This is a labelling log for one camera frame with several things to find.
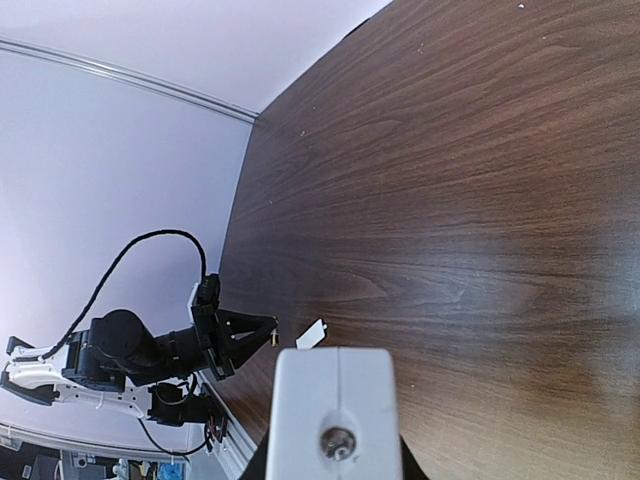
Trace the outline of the left aluminium frame post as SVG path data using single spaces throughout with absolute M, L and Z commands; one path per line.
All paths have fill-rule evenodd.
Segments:
M 259 114 L 217 97 L 184 87 L 135 70 L 95 60 L 86 56 L 1 38 L 1 51 L 69 67 L 94 76 L 109 79 L 153 94 L 178 100 L 224 117 L 253 125 Z

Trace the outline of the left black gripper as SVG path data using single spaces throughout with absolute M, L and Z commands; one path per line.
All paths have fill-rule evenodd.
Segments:
M 196 316 L 189 328 L 156 337 L 165 355 L 165 378 L 209 370 L 217 381 L 235 375 L 260 348 L 272 342 L 276 318 L 219 309 Z

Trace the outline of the front aluminium rail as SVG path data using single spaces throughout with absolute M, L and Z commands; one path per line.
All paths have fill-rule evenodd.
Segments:
M 227 432 L 222 441 L 212 442 L 211 450 L 192 455 L 189 464 L 194 466 L 198 458 L 211 457 L 214 467 L 221 467 L 228 478 L 237 479 L 256 450 L 256 442 L 204 377 L 199 385 L 201 390 L 210 391 L 227 415 Z M 49 448 L 103 457 L 165 461 L 171 456 L 158 450 L 150 438 L 175 452 L 192 450 L 204 439 L 203 429 L 194 424 L 174 428 L 150 423 L 147 429 L 149 433 L 145 434 L 136 418 L 125 413 L 76 403 L 41 406 L 5 390 L 1 392 L 1 435 Z

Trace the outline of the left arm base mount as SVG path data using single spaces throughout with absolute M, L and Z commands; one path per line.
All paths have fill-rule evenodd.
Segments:
M 163 382 L 149 387 L 148 393 L 151 407 L 147 415 L 151 421 L 169 427 L 202 424 L 211 437 L 208 446 L 223 442 L 229 416 L 208 384 L 203 384 L 201 392 L 196 393 L 193 388 L 185 392 L 181 386 Z

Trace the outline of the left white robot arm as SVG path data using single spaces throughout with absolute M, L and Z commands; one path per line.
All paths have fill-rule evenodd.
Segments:
M 84 403 L 160 425 L 204 424 L 219 411 L 209 393 L 178 385 L 207 370 L 222 381 L 272 340 L 274 317 L 195 307 L 190 327 L 153 336 L 129 310 L 75 332 L 51 357 L 12 337 L 1 387 L 28 402 Z

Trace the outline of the white battery cover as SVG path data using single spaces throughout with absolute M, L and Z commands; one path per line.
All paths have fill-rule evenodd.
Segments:
M 328 325 L 324 319 L 317 319 L 295 341 L 298 350 L 310 350 L 318 346 L 327 336 Z

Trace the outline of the white remote control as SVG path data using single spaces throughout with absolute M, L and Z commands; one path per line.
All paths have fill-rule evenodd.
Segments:
M 286 349 L 277 359 L 269 479 L 400 479 L 393 361 L 384 349 Z

